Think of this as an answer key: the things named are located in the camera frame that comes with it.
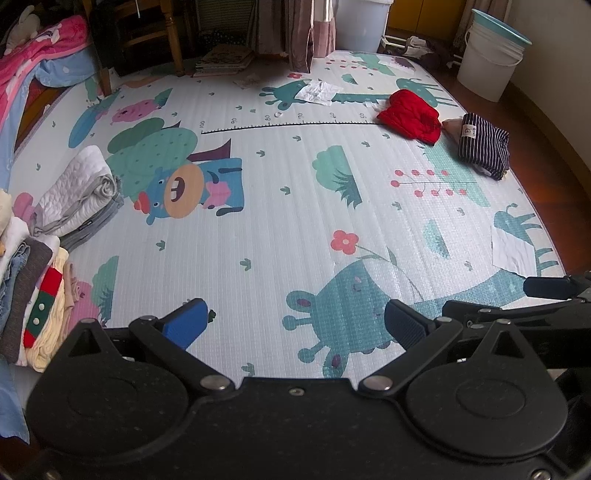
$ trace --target label tag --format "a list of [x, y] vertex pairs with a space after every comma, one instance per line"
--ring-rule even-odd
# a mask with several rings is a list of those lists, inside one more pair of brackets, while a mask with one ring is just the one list
[[462, 125], [462, 136], [476, 138], [476, 125]]

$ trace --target stack of books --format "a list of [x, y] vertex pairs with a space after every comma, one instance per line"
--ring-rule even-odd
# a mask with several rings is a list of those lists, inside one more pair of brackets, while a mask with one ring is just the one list
[[248, 67], [254, 56], [248, 47], [220, 44], [195, 64], [193, 77], [236, 75]]

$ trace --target folded clothes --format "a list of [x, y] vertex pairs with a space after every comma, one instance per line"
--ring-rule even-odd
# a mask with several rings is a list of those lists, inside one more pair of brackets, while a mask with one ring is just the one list
[[410, 90], [394, 92], [378, 119], [409, 140], [434, 145], [441, 135], [439, 112]]
[[41, 287], [41, 282], [45, 278], [45, 274], [47, 273], [47, 270], [50, 268], [52, 263], [55, 261], [55, 259], [57, 257], [57, 253], [59, 252], [59, 249], [60, 249], [60, 239], [58, 237], [56, 237], [55, 235], [39, 235], [37, 237], [37, 240], [42, 242], [45, 246], [47, 246], [51, 250], [51, 258], [46, 262], [45, 268], [43, 268], [41, 275], [38, 276], [37, 283], [35, 284], [35, 288], [33, 289], [33, 293], [31, 293], [31, 298], [29, 299], [29, 302], [27, 303], [27, 306], [25, 308], [25, 314], [21, 318], [22, 327], [20, 330], [21, 333], [20, 333], [20, 337], [18, 340], [18, 360], [16, 361], [16, 364], [19, 367], [26, 367], [28, 365], [27, 364], [27, 356], [25, 354], [25, 346], [22, 344], [22, 337], [25, 332], [25, 326], [27, 325], [27, 321], [29, 319], [29, 316], [31, 315], [31, 311], [33, 309], [33, 306], [35, 305], [35, 302], [37, 301], [37, 297], [39, 295], [39, 288]]
[[31, 218], [31, 233], [63, 236], [73, 232], [100, 212], [116, 191], [99, 147], [83, 148], [39, 200]]
[[[64, 265], [66, 263], [66, 260], [68, 260], [68, 256], [68, 252], [63, 248], [60, 248], [59, 252], [57, 253], [57, 258], [53, 262], [52, 267], [60, 273], [60, 276], [64, 271]], [[39, 303], [40, 298], [41, 292], [39, 293], [39, 297], [37, 298], [37, 309], [33, 307], [33, 310], [31, 311], [31, 316], [40, 316], [43, 313], [43, 309], [41, 308], [41, 304]], [[27, 363], [38, 372], [45, 371], [47, 365], [49, 364], [50, 360], [55, 354], [56, 343], [61, 332], [61, 324], [64, 320], [64, 305], [64, 280], [62, 277], [57, 289], [55, 301], [53, 303], [53, 306], [51, 307], [49, 316], [43, 326], [43, 329], [35, 339], [32, 348], [26, 348], [25, 345]]]
[[77, 283], [78, 281], [74, 276], [74, 265], [70, 261], [67, 261], [64, 265], [64, 319], [61, 324], [60, 335], [57, 339], [56, 351], [61, 347], [61, 344], [68, 336], [70, 315], [72, 314], [72, 310], [76, 303], [75, 299], [78, 298], [77, 295], [75, 295]]
[[6, 246], [4, 255], [0, 257], [0, 278], [4, 277], [4, 273], [8, 268], [12, 256], [15, 254], [22, 241], [28, 236], [29, 230], [27, 224], [20, 218], [11, 217], [6, 230], [0, 235], [0, 241]]
[[26, 243], [21, 243], [10, 259], [10, 265], [4, 272], [4, 279], [0, 284], [0, 335], [4, 331], [4, 325], [6, 325], [10, 314], [14, 283], [17, 280], [18, 273], [27, 263], [30, 251], [31, 248]]
[[0, 336], [0, 354], [4, 355], [11, 364], [18, 360], [22, 343], [23, 317], [27, 303], [35, 289], [35, 283], [51, 260], [52, 255], [48, 246], [34, 238], [27, 238], [25, 243], [30, 248], [27, 264], [21, 269], [15, 280], [10, 313], [2, 336]]
[[509, 133], [495, 127], [475, 113], [462, 120], [462, 136], [458, 145], [460, 160], [495, 180], [509, 170]]
[[95, 213], [76, 230], [60, 237], [60, 245], [62, 248], [72, 252], [72, 250], [90, 240], [96, 232], [103, 228], [109, 220], [115, 216], [117, 210], [119, 210], [124, 203], [124, 199], [120, 194], [121, 180], [118, 177], [115, 177], [115, 181], [117, 188], [115, 196], [111, 198], [111, 201], [107, 203], [100, 212]]

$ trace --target curtain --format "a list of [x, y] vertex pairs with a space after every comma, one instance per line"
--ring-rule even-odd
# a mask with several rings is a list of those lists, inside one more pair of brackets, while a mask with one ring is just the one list
[[457, 28], [456, 36], [453, 39], [453, 46], [458, 48], [460, 51], [464, 51], [466, 48], [466, 42], [464, 36], [468, 26], [472, 24], [472, 9], [476, 8], [484, 13], [489, 14], [501, 21], [506, 21], [511, 9], [512, 0], [467, 0], [466, 8], [462, 14], [460, 25]]
[[[334, 50], [332, 0], [327, 1], [330, 3], [332, 20], [329, 24], [332, 25], [332, 50]], [[314, 0], [255, 0], [249, 22], [247, 45], [261, 54], [287, 53], [290, 68], [293, 71], [310, 73], [312, 57], [316, 51], [315, 9]], [[330, 53], [332, 51], [330, 42], [324, 43], [319, 53], [322, 51]]]
[[335, 50], [333, 0], [314, 0], [314, 57], [324, 58]]

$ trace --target yellow sweater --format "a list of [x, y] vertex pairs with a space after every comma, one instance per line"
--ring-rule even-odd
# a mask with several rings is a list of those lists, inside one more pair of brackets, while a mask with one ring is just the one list
[[[68, 260], [67, 250], [60, 247], [56, 259], [52, 267], [59, 273], [63, 273], [64, 264]], [[51, 360], [56, 343], [60, 336], [61, 326], [64, 321], [64, 305], [66, 299], [64, 294], [64, 279], [61, 279], [60, 287], [57, 290], [57, 295], [53, 307], [49, 312], [47, 321], [41, 330], [41, 333], [35, 340], [32, 348], [26, 348], [27, 363], [31, 365], [38, 372], [44, 372]]]

